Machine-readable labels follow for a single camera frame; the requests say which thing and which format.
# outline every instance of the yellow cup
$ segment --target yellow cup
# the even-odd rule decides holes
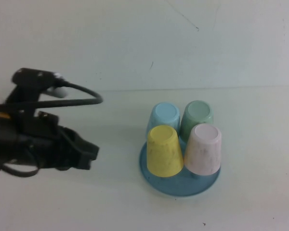
[[[177,132],[168,125],[149,131],[146,155],[148,170],[158,177],[174,176],[184,166]]]

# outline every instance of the light blue cup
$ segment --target light blue cup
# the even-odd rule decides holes
[[[179,108],[168,102],[156,104],[151,112],[151,116],[146,127],[145,137],[148,137],[149,131],[159,125],[168,125],[173,127],[179,134],[180,130],[180,110]]]

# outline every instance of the pink cup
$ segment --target pink cup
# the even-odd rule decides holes
[[[198,175],[212,175],[221,167],[222,134],[212,124],[193,127],[184,155],[185,167]]]

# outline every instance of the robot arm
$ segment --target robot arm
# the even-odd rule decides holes
[[[98,104],[103,101],[102,97],[66,82],[53,72],[22,68],[12,81],[16,88],[5,104],[0,104],[0,170],[18,177],[31,177],[41,168],[90,169],[99,147],[75,131],[59,126],[58,116],[41,111],[34,116],[34,113],[37,108]],[[60,87],[76,88],[95,98],[38,102],[41,93]],[[7,166],[8,163],[35,165],[37,169],[21,172]]]

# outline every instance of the plastic cup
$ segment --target plastic cup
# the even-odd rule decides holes
[[[181,121],[181,139],[187,142],[192,128],[202,123],[213,124],[213,111],[210,105],[199,100],[190,102],[184,110]]]
[[[171,177],[184,166],[179,138],[174,128],[159,125],[148,133],[147,168],[158,177]]]
[[[177,133],[180,129],[180,110],[172,103],[158,103],[152,109],[151,116],[146,128],[146,137],[149,131],[158,125],[169,125]]]
[[[211,124],[193,127],[184,155],[185,167],[201,176],[212,175],[221,167],[222,134]]]

